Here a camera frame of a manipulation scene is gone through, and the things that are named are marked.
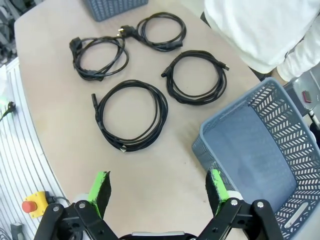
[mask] table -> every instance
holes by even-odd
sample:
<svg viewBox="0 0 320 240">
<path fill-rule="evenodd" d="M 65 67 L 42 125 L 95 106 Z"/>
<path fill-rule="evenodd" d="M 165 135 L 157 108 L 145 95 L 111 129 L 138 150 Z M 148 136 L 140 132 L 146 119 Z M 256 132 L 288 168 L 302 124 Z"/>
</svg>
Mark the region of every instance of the table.
<svg viewBox="0 0 320 240">
<path fill-rule="evenodd" d="M 153 13 L 168 11 L 187 26 L 183 47 L 154 51 L 134 39 L 126 41 L 130 61 L 125 70 L 102 82 L 82 80 L 72 66 L 69 42 L 75 37 L 114 36 L 122 25 L 136 25 Z M 179 26 L 169 20 L 150 22 L 151 41 L 172 38 Z M 15 24 L 22 84 L 44 154 L 69 199 L 90 190 L 98 171 L 111 171 L 112 194 L 105 220 L 118 236 L 133 231 L 185 231 L 199 234 L 212 218 L 205 190 L 205 171 L 191 145 L 200 124 L 259 83 L 220 36 L 179 4 L 149 4 L 103 22 L 95 22 L 81 0 L 46 0 Z M 181 52 L 206 50 L 226 63 L 228 86 L 224 95 L 204 106 L 180 104 L 171 98 L 161 78 L 163 70 Z M 96 69 L 116 53 L 113 45 L 88 51 L 83 66 Z M 216 81 L 212 65 L 187 58 L 174 77 L 183 91 L 202 93 Z M 138 79 L 159 88 L 169 113 L 158 140 L 132 153 L 113 148 L 95 121 L 91 94 L 98 101 L 116 84 Z M 124 89 L 105 109 L 105 124 L 120 137 L 143 132 L 153 119 L 154 106 L 143 89 Z"/>
</svg>

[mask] person's arm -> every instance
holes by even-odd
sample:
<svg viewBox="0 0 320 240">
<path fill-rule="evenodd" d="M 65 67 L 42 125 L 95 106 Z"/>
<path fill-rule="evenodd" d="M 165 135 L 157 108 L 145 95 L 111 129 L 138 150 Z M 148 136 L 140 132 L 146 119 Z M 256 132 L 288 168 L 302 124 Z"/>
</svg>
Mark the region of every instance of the person's arm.
<svg viewBox="0 0 320 240">
<path fill-rule="evenodd" d="M 289 82 L 320 62 L 320 16 L 318 16 L 304 39 L 297 44 L 277 68 L 280 77 Z"/>
</svg>

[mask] white perforated panel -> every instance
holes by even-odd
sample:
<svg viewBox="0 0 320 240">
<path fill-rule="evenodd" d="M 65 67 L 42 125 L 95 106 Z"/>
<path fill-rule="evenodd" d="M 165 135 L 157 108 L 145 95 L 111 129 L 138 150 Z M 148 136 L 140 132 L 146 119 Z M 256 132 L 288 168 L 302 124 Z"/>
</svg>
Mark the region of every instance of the white perforated panel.
<svg viewBox="0 0 320 240">
<path fill-rule="evenodd" d="M 19 60 L 7 66 L 5 97 L 16 112 L 0 122 L 0 228 L 10 234 L 11 223 L 23 223 L 27 240 L 34 239 L 40 218 L 22 211 L 26 196 L 49 191 L 63 196 L 39 143 L 20 77 Z"/>
</svg>

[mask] blue plastic basket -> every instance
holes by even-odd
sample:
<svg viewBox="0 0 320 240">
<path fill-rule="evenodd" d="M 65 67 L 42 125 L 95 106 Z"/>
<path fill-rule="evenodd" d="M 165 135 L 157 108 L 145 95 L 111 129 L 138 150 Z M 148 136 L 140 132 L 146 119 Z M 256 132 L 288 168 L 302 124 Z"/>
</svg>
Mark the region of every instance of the blue plastic basket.
<svg viewBox="0 0 320 240">
<path fill-rule="evenodd" d="M 206 120 L 192 149 L 206 170 L 220 170 L 227 189 L 247 203 L 268 200 L 285 239 L 319 203 L 318 146 L 273 78 Z"/>
<path fill-rule="evenodd" d="M 148 3 L 149 0 L 84 0 L 94 20 L 101 22 Z"/>
</svg>

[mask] white shirt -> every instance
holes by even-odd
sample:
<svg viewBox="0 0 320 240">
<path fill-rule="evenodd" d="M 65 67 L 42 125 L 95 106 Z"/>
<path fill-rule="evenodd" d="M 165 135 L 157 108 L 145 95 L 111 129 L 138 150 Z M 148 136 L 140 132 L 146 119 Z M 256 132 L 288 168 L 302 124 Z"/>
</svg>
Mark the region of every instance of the white shirt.
<svg viewBox="0 0 320 240">
<path fill-rule="evenodd" d="M 250 68 L 265 74 L 277 67 L 290 81 L 320 62 L 320 0 L 204 2 L 210 27 Z"/>
</svg>

